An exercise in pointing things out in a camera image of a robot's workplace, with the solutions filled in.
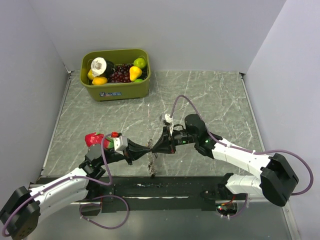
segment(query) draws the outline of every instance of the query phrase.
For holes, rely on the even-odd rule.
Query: yellow fruit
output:
[[[92,69],[90,69],[90,71],[88,72],[88,79],[90,79],[91,81],[95,78],[93,75],[92,75]]]
[[[104,76],[97,76],[93,79],[92,84],[93,85],[103,85],[108,82],[108,79]]]
[[[132,66],[130,67],[129,73],[130,73],[130,81],[134,82],[138,77],[141,76],[142,70],[137,66]]]

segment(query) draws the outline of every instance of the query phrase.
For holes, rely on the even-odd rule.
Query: robotic arm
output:
[[[221,177],[218,184],[218,194],[221,196],[264,196],[271,203],[282,207],[299,182],[284,156],[278,153],[274,156],[255,155],[234,149],[231,147],[234,146],[232,143],[213,134],[225,146],[217,143],[208,135],[205,123],[197,114],[185,117],[185,128],[182,125],[173,125],[168,114],[162,115],[160,120],[165,126],[152,149],[136,144],[120,133],[113,133],[114,147],[103,151],[107,163],[126,160],[132,165],[133,161],[147,153],[174,154],[177,146],[194,144],[200,154],[228,162],[252,174],[227,173]],[[106,172],[101,167],[103,164],[101,145],[93,145],[89,147],[84,162],[67,175],[30,190],[25,187],[18,188],[0,211],[0,220],[9,232],[5,233],[6,236],[21,240],[52,213],[70,203],[92,199],[97,195],[99,184],[111,186],[111,177],[110,184],[99,181]]]

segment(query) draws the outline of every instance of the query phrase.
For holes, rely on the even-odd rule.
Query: red object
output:
[[[89,148],[93,144],[101,144],[104,136],[105,135],[103,135],[102,133],[93,132],[93,133],[89,133],[89,134],[85,135],[84,141]],[[105,139],[103,142],[103,147],[107,148],[109,146],[109,143],[110,143],[110,141],[108,139]]]
[[[117,138],[117,137],[119,137],[119,133],[117,133],[116,131],[113,131],[113,132],[111,133],[111,137],[112,137],[112,138]]]

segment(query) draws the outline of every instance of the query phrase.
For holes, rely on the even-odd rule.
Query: plastic container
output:
[[[137,58],[144,58],[147,68],[147,77],[142,82],[129,83],[107,83],[105,85],[90,85],[87,74],[91,62],[98,57],[113,62],[115,65],[133,64]],[[80,82],[85,86],[90,96],[98,101],[110,101],[118,99],[143,98],[149,92],[150,85],[150,63],[147,52],[142,49],[117,49],[106,51],[94,51],[84,56],[82,60]]]

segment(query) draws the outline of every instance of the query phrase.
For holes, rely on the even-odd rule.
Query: bin label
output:
[[[104,92],[101,91],[100,93],[100,97],[112,97],[112,96],[121,96],[121,92]]]

